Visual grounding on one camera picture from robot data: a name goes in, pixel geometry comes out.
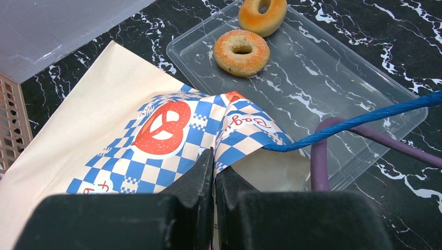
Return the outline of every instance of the bagel hole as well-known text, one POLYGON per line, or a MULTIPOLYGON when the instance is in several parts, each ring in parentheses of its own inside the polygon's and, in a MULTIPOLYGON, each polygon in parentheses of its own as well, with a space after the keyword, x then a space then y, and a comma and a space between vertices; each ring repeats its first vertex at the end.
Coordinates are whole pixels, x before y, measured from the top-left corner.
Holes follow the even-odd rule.
POLYGON ((268 11, 271 0, 261 0, 258 12, 264 14, 268 11))
POLYGON ((233 53, 237 54, 237 55, 247 55, 250 54, 252 52, 252 47, 251 46, 239 46, 234 48, 233 53))

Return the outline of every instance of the paper bag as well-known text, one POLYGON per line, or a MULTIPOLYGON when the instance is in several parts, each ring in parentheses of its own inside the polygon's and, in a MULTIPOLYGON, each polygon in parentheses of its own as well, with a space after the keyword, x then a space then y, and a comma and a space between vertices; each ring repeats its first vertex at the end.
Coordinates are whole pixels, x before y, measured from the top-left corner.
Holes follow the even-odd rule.
POLYGON ((209 96, 111 42, 0 182, 3 247, 47 196, 156 193, 206 148, 218 173, 251 164, 258 155, 245 156, 264 145, 292 142, 240 93, 209 96))

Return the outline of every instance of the pretzel logo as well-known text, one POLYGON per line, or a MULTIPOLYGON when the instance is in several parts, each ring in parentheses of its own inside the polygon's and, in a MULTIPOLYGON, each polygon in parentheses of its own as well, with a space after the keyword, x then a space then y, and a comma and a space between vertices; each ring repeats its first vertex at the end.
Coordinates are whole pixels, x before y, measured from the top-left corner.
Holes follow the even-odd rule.
POLYGON ((146 121, 131 144, 151 159, 165 159, 181 149, 191 110, 185 102, 169 101, 146 121))

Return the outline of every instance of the blue and white checkered pattern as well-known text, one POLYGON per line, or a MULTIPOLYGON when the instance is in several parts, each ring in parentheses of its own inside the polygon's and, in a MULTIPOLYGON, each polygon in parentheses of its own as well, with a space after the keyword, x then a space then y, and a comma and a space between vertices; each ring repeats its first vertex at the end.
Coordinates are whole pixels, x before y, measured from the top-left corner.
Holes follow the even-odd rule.
POLYGON ((275 132, 255 125, 224 133, 229 117, 235 114, 259 117, 267 122, 271 119, 249 100, 228 103, 222 95, 208 96, 185 85, 179 93, 154 96, 138 112, 138 117, 130 120, 122 130, 120 138, 85 163, 67 193, 155 193, 186 173, 205 148, 215 146, 215 169, 221 171, 263 145, 292 143, 276 125, 275 132), (188 134, 176 155, 161 160, 149 159, 144 152, 134 151, 131 144, 149 116, 168 101, 184 101, 193 107, 188 134))

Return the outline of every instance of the blue twisted paper handle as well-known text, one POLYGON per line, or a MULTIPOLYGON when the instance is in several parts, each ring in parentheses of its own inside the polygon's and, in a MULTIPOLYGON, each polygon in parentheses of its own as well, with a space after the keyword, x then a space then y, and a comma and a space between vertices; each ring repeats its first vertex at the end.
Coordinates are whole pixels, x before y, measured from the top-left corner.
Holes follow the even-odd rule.
POLYGON ((334 134, 357 127, 367 122, 385 119, 387 117, 395 116, 418 108, 437 106, 441 103, 442 103, 442 91, 437 91, 411 101, 394 104, 385 108, 368 112, 367 114, 356 116, 354 118, 343 121, 329 128, 318 131, 312 135, 309 135, 304 139, 301 139, 300 141, 297 141, 291 145, 268 144, 265 145, 263 148, 276 152, 294 151, 303 147, 307 147, 316 142, 322 141, 323 139, 326 139, 334 134))

